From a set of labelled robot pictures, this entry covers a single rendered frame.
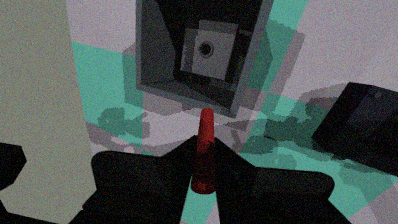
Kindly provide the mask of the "red peg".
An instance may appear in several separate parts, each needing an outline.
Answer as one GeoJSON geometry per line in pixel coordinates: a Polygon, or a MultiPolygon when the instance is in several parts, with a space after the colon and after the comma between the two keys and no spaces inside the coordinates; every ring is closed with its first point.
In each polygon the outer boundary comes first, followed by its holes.
{"type": "Polygon", "coordinates": [[[214,113],[210,108],[201,111],[190,188],[203,195],[216,191],[214,113]]]}

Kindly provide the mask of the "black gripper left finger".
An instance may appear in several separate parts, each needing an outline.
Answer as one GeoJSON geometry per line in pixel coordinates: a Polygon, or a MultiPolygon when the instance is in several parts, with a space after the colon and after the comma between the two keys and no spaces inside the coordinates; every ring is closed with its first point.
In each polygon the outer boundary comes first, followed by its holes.
{"type": "Polygon", "coordinates": [[[146,191],[161,196],[162,223],[180,224],[190,184],[198,135],[161,156],[100,151],[91,159],[100,186],[146,191]]]}

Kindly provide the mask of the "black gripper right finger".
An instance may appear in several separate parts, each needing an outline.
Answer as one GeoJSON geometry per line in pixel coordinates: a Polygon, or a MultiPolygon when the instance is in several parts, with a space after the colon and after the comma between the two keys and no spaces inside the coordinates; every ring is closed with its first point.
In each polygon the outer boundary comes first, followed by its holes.
{"type": "Polygon", "coordinates": [[[318,171],[255,167],[214,137],[216,196],[220,224],[250,224],[264,192],[324,195],[335,181],[318,171]]]}

